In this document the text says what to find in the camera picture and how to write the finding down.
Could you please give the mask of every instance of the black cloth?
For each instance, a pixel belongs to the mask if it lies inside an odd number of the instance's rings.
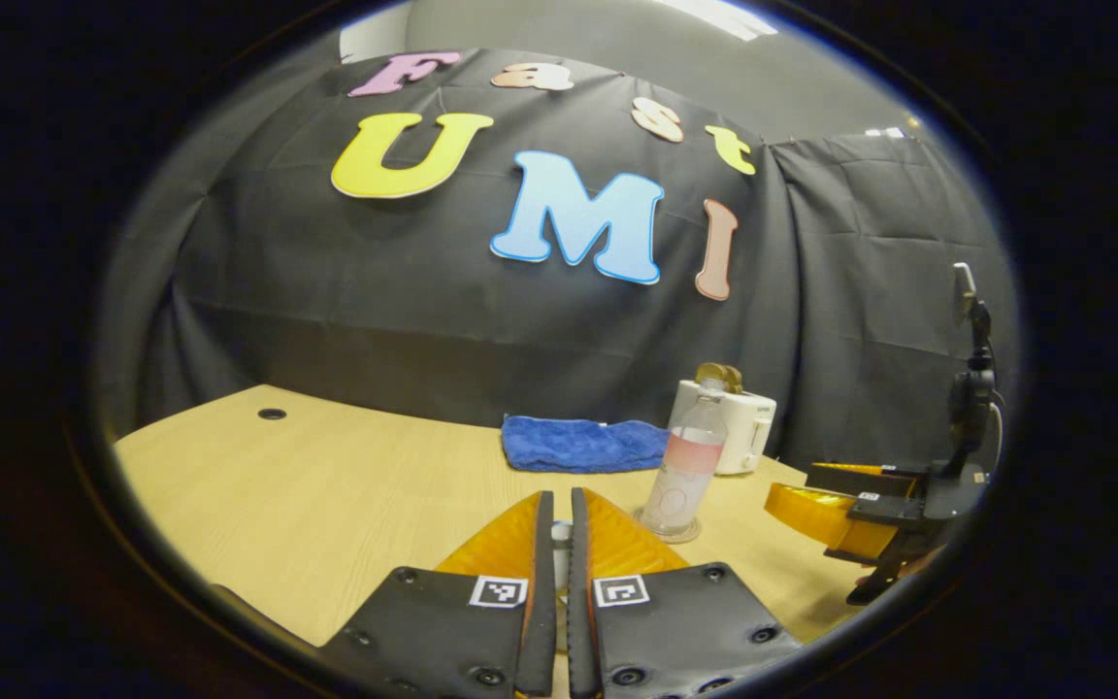
[[[258,384],[465,424],[498,426],[504,413],[665,424],[675,381],[711,361],[779,402],[768,454],[944,455],[945,390],[967,353],[967,329],[938,313],[950,305],[950,262],[970,262],[999,355],[1012,352],[997,312],[1012,294],[993,226],[935,151],[869,136],[765,148],[617,70],[461,53],[398,92],[351,98],[386,58],[341,65],[333,40],[320,42],[234,93],[178,147],[125,220],[106,276],[98,386],[113,434]],[[561,63],[576,85],[490,83],[524,62]],[[682,143],[634,123],[638,96],[678,112]],[[423,116],[387,153],[394,168],[429,153],[440,114],[494,124],[426,193],[339,193],[335,160],[360,120],[386,112]],[[758,173],[728,167],[705,124],[736,131]],[[660,282],[599,274],[601,243],[576,266],[558,248],[541,264],[493,255],[522,180],[517,151],[571,159],[590,196],[617,173],[660,182]],[[901,173],[833,177],[873,158]],[[707,198],[739,218],[723,302],[693,283]],[[546,235],[555,242],[549,223]]]

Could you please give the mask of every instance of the decorative foam letter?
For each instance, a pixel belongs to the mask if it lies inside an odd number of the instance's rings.
[[[404,87],[400,78],[407,77],[411,81],[421,79],[432,74],[439,63],[452,65],[459,59],[459,54],[454,51],[448,54],[405,54],[402,56],[391,56],[390,63],[378,70],[378,75],[369,78],[369,83],[348,93],[348,97],[363,97],[366,94],[387,94]]]
[[[705,232],[705,264],[697,273],[697,291],[716,301],[727,301],[732,287],[727,283],[727,264],[732,256],[732,234],[740,221],[727,207],[713,199],[705,200],[710,227]]]
[[[437,141],[420,163],[402,171],[382,167],[382,155],[409,125],[420,122],[420,114],[376,114],[360,121],[360,132],[351,139],[330,171],[330,182],[349,196],[370,199],[399,199],[420,195],[443,185],[456,172],[477,129],[494,120],[480,114],[443,114],[436,120],[443,127]]]
[[[736,132],[731,129],[719,127],[718,125],[709,125],[705,127],[705,131],[714,134],[714,150],[718,151],[719,157],[723,159],[724,163],[732,166],[732,168],[738,169],[742,173],[758,172],[758,168],[745,162],[745,159],[740,157],[740,153],[749,152],[749,144],[740,141],[736,136]]]
[[[680,116],[670,106],[662,106],[648,97],[637,97],[633,101],[633,121],[638,127],[646,129],[657,138],[664,138],[672,143],[684,139],[680,131]]]
[[[556,63],[512,63],[489,81],[498,87],[568,89],[571,87],[570,75],[571,70]]]
[[[590,200],[577,168],[563,155],[520,151],[515,162],[524,168],[524,181],[520,182],[511,224],[489,244],[492,253],[512,261],[546,261],[550,244],[541,238],[541,229],[550,214],[569,265],[584,261],[599,235],[609,229],[607,246],[594,256],[594,267],[626,282],[659,281],[659,266],[653,264],[653,209],[662,199],[657,182],[617,173]]]

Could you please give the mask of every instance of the letter m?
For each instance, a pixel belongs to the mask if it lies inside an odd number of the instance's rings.
[[[512,261],[546,261],[550,244],[541,230],[549,214],[569,265],[580,264],[605,230],[607,244],[594,256],[599,273],[634,283],[659,281],[659,266],[653,264],[653,209],[662,199],[657,182],[618,173],[590,199],[577,168],[563,155],[521,151],[515,162],[524,168],[524,180],[511,224],[489,244],[492,253]]]

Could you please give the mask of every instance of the table surface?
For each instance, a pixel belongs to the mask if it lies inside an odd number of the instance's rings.
[[[287,416],[266,421],[262,408]],[[396,566],[432,568],[498,513],[538,490],[571,517],[589,488],[631,511],[653,470],[620,474],[517,472],[500,431],[398,416],[255,386],[145,426],[115,446],[139,503],[211,584],[323,645]],[[864,575],[762,508],[771,482],[804,474],[761,457],[751,474],[718,476],[702,533],[674,545],[693,565],[724,561],[803,642],[856,612],[844,596]],[[556,673],[556,696],[567,672]]]

